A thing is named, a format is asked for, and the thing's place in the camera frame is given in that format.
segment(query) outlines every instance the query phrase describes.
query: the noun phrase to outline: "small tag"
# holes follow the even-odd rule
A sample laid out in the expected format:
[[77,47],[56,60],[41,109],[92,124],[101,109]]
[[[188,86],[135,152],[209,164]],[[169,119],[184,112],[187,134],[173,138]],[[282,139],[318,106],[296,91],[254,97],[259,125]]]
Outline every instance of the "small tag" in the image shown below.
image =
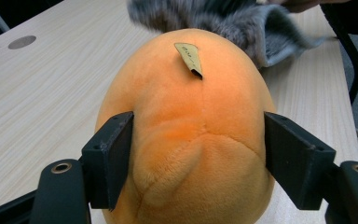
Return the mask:
[[199,49],[192,44],[175,43],[176,49],[182,56],[183,61],[190,71],[202,79],[202,70],[199,57]]

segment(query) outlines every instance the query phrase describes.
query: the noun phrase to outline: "light wood tabletop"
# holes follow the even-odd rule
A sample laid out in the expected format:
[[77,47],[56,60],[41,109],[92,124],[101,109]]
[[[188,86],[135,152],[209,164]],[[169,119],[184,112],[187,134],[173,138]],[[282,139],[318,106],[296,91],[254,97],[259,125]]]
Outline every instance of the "light wood tabletop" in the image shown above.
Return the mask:
[[[293,20],[309,35],[334,36],[318,7]],[[50,163],[80,157],[117,70],[156,35],[130,22],[124,0],[65,0],[0,35],[0,204],[36,189]],[[8,47],[24,36],[36,39]],[[358,161],[336,39],[263,76],[279,114],[334,148],[336,164]],[[324,212],[325,203],[320,211],[296,210],[276,185],[258,222],[324,223]],[[91,213],[93,223],[104,223],[99,210]]]

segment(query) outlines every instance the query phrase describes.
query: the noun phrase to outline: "gray fur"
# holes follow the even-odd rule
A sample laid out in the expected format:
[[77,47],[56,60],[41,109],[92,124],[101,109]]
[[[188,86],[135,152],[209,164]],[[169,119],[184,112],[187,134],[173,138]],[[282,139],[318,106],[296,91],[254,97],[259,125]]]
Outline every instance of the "gray fur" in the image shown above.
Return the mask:
[[247,0],[221,15],[205,9],[208,1],[211,0],[130,0],[128,11],[134,23],[151,30],[198,28],[219,34],[244,50],[258,68],[298,56],[323,41],[302,34],[284,7]]

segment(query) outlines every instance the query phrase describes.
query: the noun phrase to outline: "orange fabric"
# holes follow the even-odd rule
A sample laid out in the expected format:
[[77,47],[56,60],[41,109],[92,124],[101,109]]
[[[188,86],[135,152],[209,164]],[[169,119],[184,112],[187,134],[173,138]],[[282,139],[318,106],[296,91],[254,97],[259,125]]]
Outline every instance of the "orange fabric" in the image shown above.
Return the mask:
[[[199,49],[203,80],[174,43]],[[99,129],[133,111],[127,181],[108,223],[253,223],[273,178],[265,166],[269,90],[247,55],[225,38],[187,29],[136,51],[109,88]]]

